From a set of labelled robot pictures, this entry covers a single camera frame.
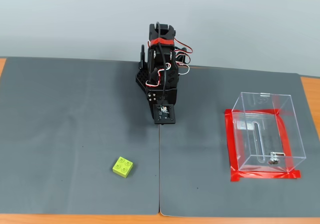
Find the black cable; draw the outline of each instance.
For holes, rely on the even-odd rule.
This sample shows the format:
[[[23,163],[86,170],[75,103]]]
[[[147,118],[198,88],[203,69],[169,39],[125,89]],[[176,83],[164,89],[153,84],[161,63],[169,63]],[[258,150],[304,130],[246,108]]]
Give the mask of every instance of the black cable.
[[[157,25],[158,25],[158,38],[160,38],[161,37],[161,34],[160,34],[160,23],[159,22],[157,22]],[[166,66],[166,59],[165,59],[165,56],[164,56],[164,52],[163,52],[163,50],[162,50],[162,47],[161,47],[161,44],[160,44],[160,41],[158,41],[158,45],[159,45],[159,49],[160,49],[160,53],[161,53],[161,55],[162,55],[162,59],[163,59],[163,68],[164,68],[164,81],[163,81],[163,91],[162,91],[162,96],[161,96],[161,105],[163,105],[163,101],[164,101],[164,99],[165,99],[165,91],[166,91],[166,81],[167,81],[167,66]]]

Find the wooden table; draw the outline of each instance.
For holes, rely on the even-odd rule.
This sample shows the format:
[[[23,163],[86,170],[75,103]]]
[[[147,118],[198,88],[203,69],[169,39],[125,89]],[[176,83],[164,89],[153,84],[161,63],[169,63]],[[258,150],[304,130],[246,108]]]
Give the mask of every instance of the wooden table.
[[[0,76],[6,59],[0,59]],[[320,79],[301,78],[310,111],[320,134]],[[0,224],[319,224],[320,218],[174,218],[154,216],[0,214]]]

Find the red wire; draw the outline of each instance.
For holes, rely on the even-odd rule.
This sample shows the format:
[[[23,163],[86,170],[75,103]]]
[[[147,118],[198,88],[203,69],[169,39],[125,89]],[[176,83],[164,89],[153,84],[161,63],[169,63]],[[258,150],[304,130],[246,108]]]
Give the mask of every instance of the red wire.
[[[185,45],[184,43],[181,43],[181,42],[178,41],[176,38],[174,38],[174,40],[177,41],[179,44],[183,45],[184,47],[187,47],[188,49],[191,50],[191,52],[189,52],[189,51],[185,51],[185,50],[182,50],[182,49],[176,49],[176,50],[175,50],[176,52],[179,52],[179,51],[185,52],[185,53],[193,53],[193,52],[194,52],[193,49],[192,49],[191,47],[189,47],[188,45]]]

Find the white wall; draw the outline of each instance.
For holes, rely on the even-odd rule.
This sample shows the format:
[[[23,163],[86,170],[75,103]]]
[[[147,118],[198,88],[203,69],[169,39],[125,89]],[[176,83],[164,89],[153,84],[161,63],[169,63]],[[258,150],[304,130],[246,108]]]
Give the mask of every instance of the white wall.
[[[0,0],[0,56],[138,61],[156,21],[193,65],[320,76],[320,0]]]

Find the white wire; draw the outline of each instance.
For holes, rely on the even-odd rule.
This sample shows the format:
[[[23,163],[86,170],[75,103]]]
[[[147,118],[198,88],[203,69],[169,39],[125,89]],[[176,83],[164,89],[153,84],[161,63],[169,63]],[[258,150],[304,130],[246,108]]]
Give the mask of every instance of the white wire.
[[[189,73],[189,71],[190,71],[190,67],[189,67],[189,65],[187,65],[187,64],[185,64],[185,63],[182,63],[182,62],[177,62],[177,64],[179,65],[179,66],[187,66],[188,67],[188,71],[186,72],[186,73],[178,73],[178,74],[180,74],[180,75],[185,75],[185,74],[187,74],[187,73]]]
[[[170,63],[166,63],[167,67],[166,69],[169,70],[171,68],[171,64]],[[160,77],[160,72],[164,71],[164,68],[161,68],[158,70],[158,76]],[[160,78],[158,80],[158,84],[154,85],[154,84],[148,84],[148,80],[145,82],[146,86],[148,87],[158,87],[160,85]]]

